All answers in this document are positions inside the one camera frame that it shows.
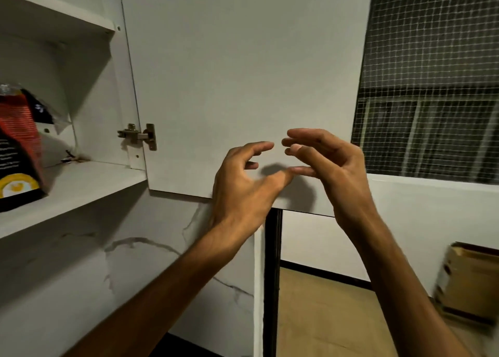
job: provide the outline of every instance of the shelf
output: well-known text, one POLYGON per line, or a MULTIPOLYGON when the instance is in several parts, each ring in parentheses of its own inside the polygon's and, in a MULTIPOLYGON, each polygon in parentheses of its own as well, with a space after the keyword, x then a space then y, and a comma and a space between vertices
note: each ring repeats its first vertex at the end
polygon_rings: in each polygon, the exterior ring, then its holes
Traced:
POLYGON ((53 166, 44 177, 53 182, 48 196, 0 213, 0 238, 147 179, 143 170, 93 161, 53 166))
POLYGON ((111 20, 61 0, 0 0, 0 32, 32 40, 64 42, 114 32, 111 20))

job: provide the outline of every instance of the right hand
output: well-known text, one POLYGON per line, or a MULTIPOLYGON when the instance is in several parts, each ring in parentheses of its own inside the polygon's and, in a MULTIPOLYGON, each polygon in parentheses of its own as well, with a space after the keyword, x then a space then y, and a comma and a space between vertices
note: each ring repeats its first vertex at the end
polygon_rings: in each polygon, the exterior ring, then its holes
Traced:
POLYGON ((334 208, 334 216, 350 239, 381 220, 367 181, 364 154, 358 146, 312 128, 287 132, 285 153, 309 166, 289 168, 293 173, 319 178, 334 208))

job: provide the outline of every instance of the hand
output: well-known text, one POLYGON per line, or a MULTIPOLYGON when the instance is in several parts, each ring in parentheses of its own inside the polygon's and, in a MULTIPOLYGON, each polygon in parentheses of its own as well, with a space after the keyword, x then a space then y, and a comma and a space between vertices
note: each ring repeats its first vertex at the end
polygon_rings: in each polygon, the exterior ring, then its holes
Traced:
POLYGON ((245 169, 257 169, 253 156, 272 149, 274 143, 260 141, 232 148, 215 176, 211 227, 222 221, 237 224, 244 240, 265 221, 279 193, 292 181, 294 174, 285 169, 271 176, 253 180, 245 169))
POLYGON ((373 220, 380 220, 367 182, 364 154, 350 144, 320 129, 295 128, 287 132, 285 153, 310 166, 292 167, 302 176, 319 178, 333 204, 339 226, 352 239, 373 220))

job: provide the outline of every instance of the window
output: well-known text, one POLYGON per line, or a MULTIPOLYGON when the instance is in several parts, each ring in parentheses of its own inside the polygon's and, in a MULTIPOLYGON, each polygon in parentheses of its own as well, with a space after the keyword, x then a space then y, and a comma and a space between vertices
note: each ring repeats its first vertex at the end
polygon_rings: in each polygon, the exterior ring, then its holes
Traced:
POLYGON ((369 173, 499 184, 499 0, 372 0, 352 142, 369 173))

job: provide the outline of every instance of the metal hinge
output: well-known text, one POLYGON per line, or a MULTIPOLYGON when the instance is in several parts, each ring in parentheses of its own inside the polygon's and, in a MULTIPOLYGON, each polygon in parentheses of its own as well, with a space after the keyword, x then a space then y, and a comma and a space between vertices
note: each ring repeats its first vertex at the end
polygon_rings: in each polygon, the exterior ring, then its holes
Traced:
POLYGON ((140 133, 140 131, 135 128, 135 124, 129 123, 128 128, 118 131, 118 137, 127 139, 132 144, 137 144, 139 140, 143 140, 149 145, 150 151, 156 151, 158 149, 156 146, 154 124, 152 123, 147 123, 146 129, 142 133, 140 133))

